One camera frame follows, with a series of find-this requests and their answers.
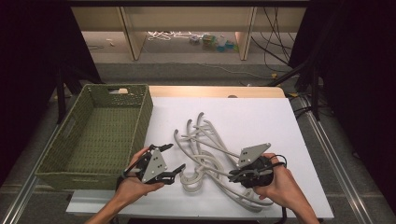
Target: gray floor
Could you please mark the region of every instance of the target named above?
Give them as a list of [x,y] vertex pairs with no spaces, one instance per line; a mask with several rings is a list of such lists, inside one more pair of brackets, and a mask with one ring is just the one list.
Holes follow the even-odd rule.
[[[103,49],[92,50],[92,57],[95,59],[97,69],[106,83],[260,86],[271,81],[271,74],[282,74],[274,72],[263,65],[262,52],[253,43],[250,46],[248,60],[241,62],[237,60],[237,52],[203,52],[199,47],[188,49],[196,46],[183,45],[185,43],[182,43],[183,40],[181,39],[175,40],[180,42],[180,45],[177,42],[166,43],[165,45],[169,45],[169,48],[164,46],[156,48],[155,46],[161,45],[161,42],[153,40],[147,41],[145,45],[147,51],[143,53],[141,61],[131,62],[128,60],[128,52],[125,53],[125,49],[115,49],[124,45],[120,34],[90,35],[91,37],[86,35],[88,45],[106,46]],[[107,39],[110,36],[115,47],[108,46],[109,40]],[[283,55],[278,47],[272,46],[271,48],[276,55]],[[183,57],[183,53],[186,51],[189,57]],[[271,64],[271,68],[289,70],[287,66],[276,63],[273,58],[267,62]],[[293,77],[282,83],[280,87],[285,93],[294,92],[293,85],[296,79],[297,77]],[[302,97],[297,97],[290,100],[290,103],[293,109],[299,109],[303,107],[304,100]],[[321,97],[320,103],[326,104],[324,96]],[[320,118],[334,150],[346,168],[346,172],[362,198],[373,223],[396,223],[396,217],[389,209],[386,200],[363,164],[359,159],[352,156],[353,147],[348,142],[337,118],[332,115],[330,108],[321,108]],[[29,146],[22,152],[7,181],[0,188],[0,217],[4,217],[7,213],[9,206],[21,189],[21,185],[32,171],[41,151],[50,139],[56,120],[57,105],[56,100],[52,98],[49,101],[46,114],[43,116],[39,126],[37,126],[34,136],[32,136]],[[337,176],[325,156],[325,151],[310,122],[309,114],[302,114],[297,121],[318,172],[319,180],[335,215],[335,219],[326,220],[325,223],[359,223],[337,180]],[[70,193],[51,190],[45,183],[39,182],[21,215],[19,223],[83,222],[87,219],[86,217],[75,217],[65,212],[68,205],[67,198]],[[120,222],[126,223],[127,218],[122,217]],[[296,223],[296,221],[290,219],[287,223]]]

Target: green woven basket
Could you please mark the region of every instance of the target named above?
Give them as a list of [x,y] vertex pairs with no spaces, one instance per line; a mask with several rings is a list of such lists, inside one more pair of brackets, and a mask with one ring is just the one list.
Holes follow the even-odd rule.
[[84,86],[36,176],[55,189],[114,189],[145,144],[152,107],[147,85]]

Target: white tabletop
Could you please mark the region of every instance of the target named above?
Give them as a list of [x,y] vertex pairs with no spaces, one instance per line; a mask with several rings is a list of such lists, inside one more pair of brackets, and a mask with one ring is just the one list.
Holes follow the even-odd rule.
[[[153,97],[153,112],[146,146],[175,144],[163,153],[169,171],[186,163],[186,173],[195,164],[178,148],[173,133],[186,132],[188,119],[196,121],[200,112],[210,120],[227,148],[239,154],[244,147],[271,143],[268,152],[288,159],[288,168],[313,206],[318,217],[333,218],[332,210],[319,183],[297,121],[286,98],[199,98]],[[226,171],[232,166],[224,160]],[[227,183],[234,189],[240,184]],[[114,194],[111,190],[76,190],[68,213],[92,214],[99,211]],[[173,185],[151,192],[125,207],[120,214],[151,218],[261,219],[281,217],[274,204],[253,213],[226,196],[209,177],[198,192],[186,192],[177,176]],[[295,215],[288,211],[288,217]]]

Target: floor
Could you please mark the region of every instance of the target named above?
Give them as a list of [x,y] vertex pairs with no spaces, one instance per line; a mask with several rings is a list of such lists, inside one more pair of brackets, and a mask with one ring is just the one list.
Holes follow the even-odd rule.
[[[223,35],[234,41],[233,34],[211,34]],[[253,37],[265,47],[267,42],[264,37],[268,38],[269,35],[255,33]],[[282,43],[292,47],[295,34],[281,35]],[[189,39],[173,36],[170,40],[147,39],[140,59],[133,62],[130,60],[122,33],[84,33],[84,37],[99,74],[106,83],[261,86],[270,82],[273,77],[281,76],[285,71],[290,70],[276,57],[268,54],[265,54],[264,62],[262,49],[253,42],[247,60],[240,61],[239,54],[233,49],[227,49],[225,52],[208,50],[202,45],[191,45]],[[280,46],[268,44],[268,49],[275,56],[287,60]],[[293,85],[296,79],[297,77],[292,77],[280,87],[285,93],[294,93]],[[74,97],[70,98],[69,105],[72,104],[73,99]],[[300,94],[297,97],[290,97],[290,104],[296,110],[297,122],[335,216],[334,219],[325,220],[323,223],[396,223],[396,216],[389,209],[374,181],[359,158],[352,154],[353,147],[348,142],[337,118],[326,106],[325,95],[321,94],[319,102],[322,105],[319,110],[320,122],[316,122],[310,112],[299,110],[306,107],[308,102],[309,95]],[[36,161],[56,128],[56,120],[57,103],[54,96],[49,101],[47,112],[37,126],[30,144],[22,152],[7,181],[0,188],[0,217],[6,217],[7,210],[16,202],[18,193],[30,177]],[[322,135],[326,134],[328,141],[319,138],[320,132]],[[329,159],[329,155],[335,155],[335,163],[334,160]],[[343,168],[341,173],[334,168],[335,164]],[[355,194],[346,190],[344,182],[350,183]],[[65,212],[71,193],[52,190],[51,187],[37,180],[18,223],[83,222],[87,217],[76,217]],[[353,204],[356,199],[361,200],[361,206]],[[366,209],[368,217],[359,215],[359,209],[362,208]],[[127,217],[120,218],[120,223],[127,222]],[[297,222],[289,219],[287,223]]]

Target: human hand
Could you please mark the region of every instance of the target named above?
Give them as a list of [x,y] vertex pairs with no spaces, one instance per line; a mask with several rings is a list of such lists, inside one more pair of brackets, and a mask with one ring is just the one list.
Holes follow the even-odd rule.
[[[272,158],[272,164],[279,162],[274,153],[264,153],[263,156]],[[276,166],[273,169],[274,179],[270,185],[253,188],[260,195],[259,199],[269,198],[274,203],[289,208],[302,223],[318,223],[314,210],[305,198],[291,171],[284,166]]]
[[[132,157],[129,166],[135,163],[148,150],[149,148],[145,147],[136,152]],[[143,195],[147,195],[148,193],[160,189],[163,186],[164,183],[143,184],[137,177],[128,177],[122,180],[120,183],[119,188],[114,195],[114,199],[126,206],[130,203],[134,203]]]

